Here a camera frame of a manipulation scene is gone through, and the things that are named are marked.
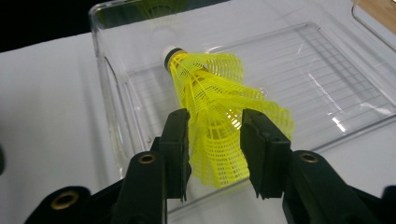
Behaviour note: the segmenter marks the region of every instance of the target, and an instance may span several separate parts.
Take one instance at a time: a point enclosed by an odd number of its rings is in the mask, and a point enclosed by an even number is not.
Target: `wooden surface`
[[[360,0],[358,7],[396,34],[396,2],[394,0]]]

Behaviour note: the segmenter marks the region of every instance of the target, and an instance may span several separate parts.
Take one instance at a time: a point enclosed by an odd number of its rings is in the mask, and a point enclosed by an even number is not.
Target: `shuttlecock cork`
[[[221,188],[249,176],[240,149],[243,109],[265,113],[291,138],[289,110],[242,84],[242,63],[234,54],[188,53],[170,46],[163,51],[163,61],[180,106],[190,112],[190,164],[204,184]]]

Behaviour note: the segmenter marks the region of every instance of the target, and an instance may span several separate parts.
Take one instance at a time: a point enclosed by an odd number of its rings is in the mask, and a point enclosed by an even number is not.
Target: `clear plastic container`
[[[210,1],[200,6],[195,1],[193,7],[180,2],[184,7],[156,13],[150,9],[157,7],[145,1],[113,1],[90,11],[120,176],[129,159],[149,150],[161,135],[168,114],[179,109],[161,59],[169,45],[236,54],[244,65],[245,84],[290,110],[292,149],[322,150],[395,117],[395,51],[356,20],[352,2],[232,0],[207,7],[203,5]],[[178,223],[186,207],[205,208],[208,198],[227,198],[229,191],[233,197],[255,195],[247,181],[214,189],[192,176],[188,202],[170,202],[170,219]],[[257,203],[242,205],[243,210],[261,206]],[[252,217],[238,220],[263,223]]]

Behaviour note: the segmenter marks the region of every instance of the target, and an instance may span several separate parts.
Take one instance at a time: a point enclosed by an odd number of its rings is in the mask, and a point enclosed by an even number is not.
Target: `white surface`
[[[102,99],[91,34],[0,54],[0,144],[7,159],[0,223],[22,223],[56,189],[78,185],[95,193],[117,180]],[[379,197],[386,185],[396,185],[395,134],[392,122],[322,155],[349,185]],[[236,191],[172,223],[240,223],[241,216],[285,221],[279,201],[278,210],[262,213],[273,206],[254,196],[251,189]],[[242,201],[258,209],[244,211]]]
[[[91,34],[0,54],[0,223],[22,223],[56,189],[116,181],[101,94]]]

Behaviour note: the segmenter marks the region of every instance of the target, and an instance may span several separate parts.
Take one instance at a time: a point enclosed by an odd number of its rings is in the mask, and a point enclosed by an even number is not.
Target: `black bracket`
[[[166,199],[186,199],[189,117],[186,109],[171,113],[151,150],[131,158],[124,179],[94,195],[83,187],[56,190],[25,223],[166,223]]]
[[[312,151],[292,151],[290,141],[263,113],[245,109],[241,148],[250,182],[262,198],[280,198],[289,223],[394,223],[396,187],[382,199],[348,186]]]

